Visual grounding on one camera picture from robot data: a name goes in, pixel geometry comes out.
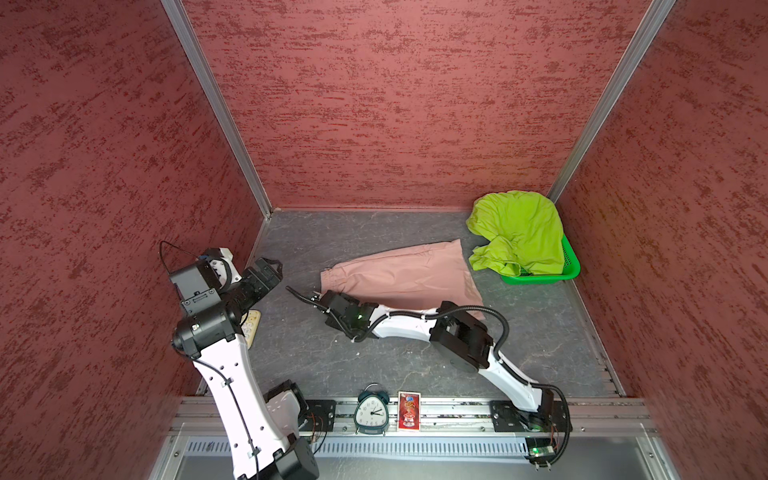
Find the pink shorts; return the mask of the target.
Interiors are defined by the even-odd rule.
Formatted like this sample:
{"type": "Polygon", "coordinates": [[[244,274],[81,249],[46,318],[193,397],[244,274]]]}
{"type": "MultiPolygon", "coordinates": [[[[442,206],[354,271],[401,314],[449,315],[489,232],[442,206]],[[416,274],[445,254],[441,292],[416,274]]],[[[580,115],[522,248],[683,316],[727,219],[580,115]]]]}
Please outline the pink shorts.
{"type": "Polygon", "coordinates": [[[406,310],[437,308],[444,301],[484,304],[458,239],[338,263],[321,272],[320,291],[406,310]]]}

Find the lime green shorts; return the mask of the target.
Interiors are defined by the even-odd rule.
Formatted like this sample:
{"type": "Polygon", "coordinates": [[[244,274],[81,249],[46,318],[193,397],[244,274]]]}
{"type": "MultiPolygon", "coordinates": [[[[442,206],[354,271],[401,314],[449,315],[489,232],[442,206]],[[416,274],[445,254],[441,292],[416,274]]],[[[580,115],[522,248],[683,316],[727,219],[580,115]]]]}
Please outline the lime green shorts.
{"type": "Polygon", "coordinates": [[[477,199],[468,230],[486,240],[473,249],[473,270],[501,276],[560,275],[565,269],[564,229],[552,201],[536,192],[490,193],[477,199]]]}

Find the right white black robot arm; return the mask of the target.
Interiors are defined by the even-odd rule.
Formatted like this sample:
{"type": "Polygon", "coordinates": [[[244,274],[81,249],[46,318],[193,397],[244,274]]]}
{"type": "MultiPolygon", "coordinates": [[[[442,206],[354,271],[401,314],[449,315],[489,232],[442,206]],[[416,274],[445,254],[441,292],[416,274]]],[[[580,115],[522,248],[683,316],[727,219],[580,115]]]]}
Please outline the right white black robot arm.
{"type": "Polygon", "coordinates": [[[562,390],[533,380],[503,354],[510,325],[494,309],[444,301],[435,309],[403,310],[334,291],[320,297],[305,296],[292,287],[287,291],[320,311],[328,326],[354,343],[404,338],[432,345],[456,368],[479,374],[501,391],[527,431],[571,431],[571,415],[562,390]]]}

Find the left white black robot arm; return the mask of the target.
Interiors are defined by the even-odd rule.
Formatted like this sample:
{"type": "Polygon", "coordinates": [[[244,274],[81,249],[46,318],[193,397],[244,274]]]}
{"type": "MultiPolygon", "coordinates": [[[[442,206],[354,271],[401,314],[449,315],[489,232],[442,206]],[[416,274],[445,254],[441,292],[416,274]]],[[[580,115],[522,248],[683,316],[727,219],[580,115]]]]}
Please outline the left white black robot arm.
{"type": "Polygon", "coordinates": [[[292,381],[262,393],[242,330],[251,308],[282,280],[277,261],[243,272],[226,249],[208,249],[170,275],[182,318],[172,346],[190,360],[210,390],[224,426],[236,479],[316,479],[319,468],[299,432],[308,405],[292,381]]]}

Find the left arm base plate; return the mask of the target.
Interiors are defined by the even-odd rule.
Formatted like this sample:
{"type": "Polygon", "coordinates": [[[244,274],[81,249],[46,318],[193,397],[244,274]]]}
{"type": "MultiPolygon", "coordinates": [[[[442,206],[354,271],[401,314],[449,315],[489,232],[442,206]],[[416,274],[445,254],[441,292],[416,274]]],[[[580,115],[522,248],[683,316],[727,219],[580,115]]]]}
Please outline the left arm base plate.
{"type": "Polygon", "coordinates": [[[308,410],[300,418],[301,432],[331,432],[334,429],[338,402],[332,399],[309,399],[308,410]]]}

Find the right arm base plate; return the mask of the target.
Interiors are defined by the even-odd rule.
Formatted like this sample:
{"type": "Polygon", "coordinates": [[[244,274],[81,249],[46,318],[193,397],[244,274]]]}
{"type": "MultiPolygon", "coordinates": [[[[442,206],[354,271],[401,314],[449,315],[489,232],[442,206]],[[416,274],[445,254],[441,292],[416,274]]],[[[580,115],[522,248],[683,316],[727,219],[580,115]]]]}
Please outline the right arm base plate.
{"type": "Polygon", "coordinates": [[[572,430],[569,416],[558,400],[544,400],[536,412],[516,408],[511,401],[491,400],[490,418],[496,433],[565,433],[572,430]]]}

